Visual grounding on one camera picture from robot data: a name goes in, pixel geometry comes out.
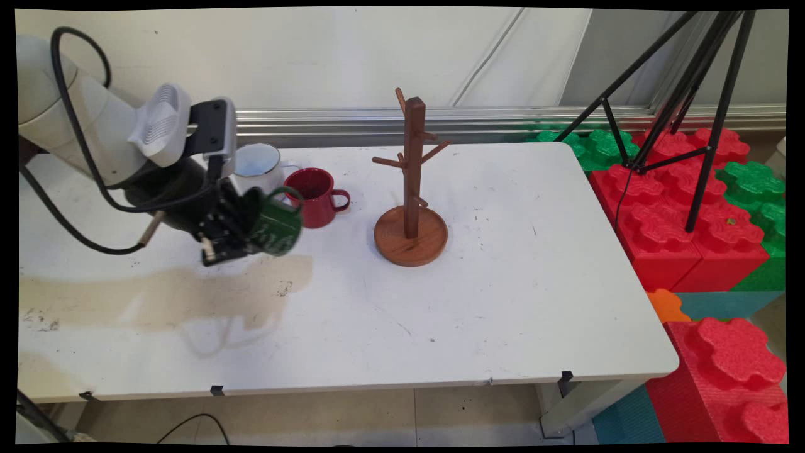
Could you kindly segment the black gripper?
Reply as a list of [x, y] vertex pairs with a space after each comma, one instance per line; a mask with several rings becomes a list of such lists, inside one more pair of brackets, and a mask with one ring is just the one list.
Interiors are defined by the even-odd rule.
[[[206, 177], [206, 167], [193, 158], [170, 167], [145, 164], [125, 180], [125, 198], [134, 207], [172, 203], [201, 191]], [[164, 223], [193, 238], [199, 237], [204, 266], [239, 260], [253, 254], [243, 223], [253, 223], [258, 218], [263, 198], [264, 192], [259, 188], [238, 194], [219, 181], [207, 195], [165, 210]], [[224, 217], [218, 217], [218, 203]]]

